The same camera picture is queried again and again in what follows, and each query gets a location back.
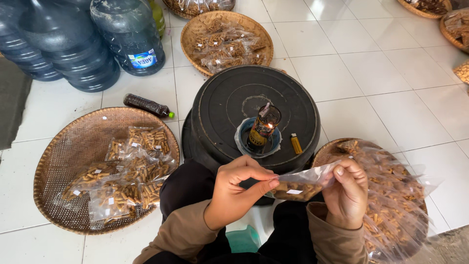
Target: white label sticker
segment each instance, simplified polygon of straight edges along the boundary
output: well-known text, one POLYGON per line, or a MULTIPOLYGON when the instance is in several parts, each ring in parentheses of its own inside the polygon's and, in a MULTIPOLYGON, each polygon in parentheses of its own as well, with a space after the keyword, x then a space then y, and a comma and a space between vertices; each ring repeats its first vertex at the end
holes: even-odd
POLYGON ((300 193, 302 193, 302 192, 303 192, 303 191, 291 189, 291 190, 289 190, 289 191, 287 192, 287 194, 300 194, 300 193))

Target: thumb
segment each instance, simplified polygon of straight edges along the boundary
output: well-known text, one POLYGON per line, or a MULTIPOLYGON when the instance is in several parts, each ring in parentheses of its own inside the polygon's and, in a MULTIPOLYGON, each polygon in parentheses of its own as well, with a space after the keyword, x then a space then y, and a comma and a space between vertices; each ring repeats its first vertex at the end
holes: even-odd
POLYGON ((349 195, 359 195, 361 193, 361 188, 358 183, 355 181, 355 178, 346 170, 344 167, 337 165, 334 168, 334 176, 345 192, 349 195))
POLYGON ((257 200, 264 196, 264 194, 274 189, 279 184, 280 182, 277 179, 259 181, 243 192, 242 199, 245 203, 252 203, 252 206, 257 200))

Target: green plastic stool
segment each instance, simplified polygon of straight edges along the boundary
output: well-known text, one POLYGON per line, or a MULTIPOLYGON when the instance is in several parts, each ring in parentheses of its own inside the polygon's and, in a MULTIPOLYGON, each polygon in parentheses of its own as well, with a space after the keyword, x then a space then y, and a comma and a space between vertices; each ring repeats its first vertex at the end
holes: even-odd
POLYGON ((259 234, 250 225, 244 230, 227 232, 231 253, 253 252, 256 253, 261 246, 259 234))

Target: yellow lighter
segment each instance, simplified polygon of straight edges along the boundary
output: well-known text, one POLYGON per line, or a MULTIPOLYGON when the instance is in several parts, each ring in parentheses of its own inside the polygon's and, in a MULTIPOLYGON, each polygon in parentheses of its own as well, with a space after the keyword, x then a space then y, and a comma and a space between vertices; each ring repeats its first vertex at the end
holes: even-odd
POLYGON ((301 150, 300 142, 298 141, 298 138, 295 133, 291 135, 290 139, 292 140, 292 145, 293 145, 293 149, 295 149, 295 153, 297 154, 303 153, 303 151, 301 150))

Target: fingernail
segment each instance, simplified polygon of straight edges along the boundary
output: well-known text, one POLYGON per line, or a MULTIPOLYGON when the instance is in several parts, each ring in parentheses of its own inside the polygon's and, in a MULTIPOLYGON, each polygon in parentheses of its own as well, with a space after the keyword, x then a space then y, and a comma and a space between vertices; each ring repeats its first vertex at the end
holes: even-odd
POLYGON ((337 174, 338 174, 339 176, 342 176, 342 174, 344 174, 344 168, 343 168, 342 166, 339 166, 339 167, 337 168, 337 174))
POLYGON ((271 181, 269 182, 269 186, 270 186, 270 188, 272 188, 272 189, 274 189, 275 187, 277 187, 279 184, 280 184, 280 182, 277 181, 277 180, 271 180, 271 181))

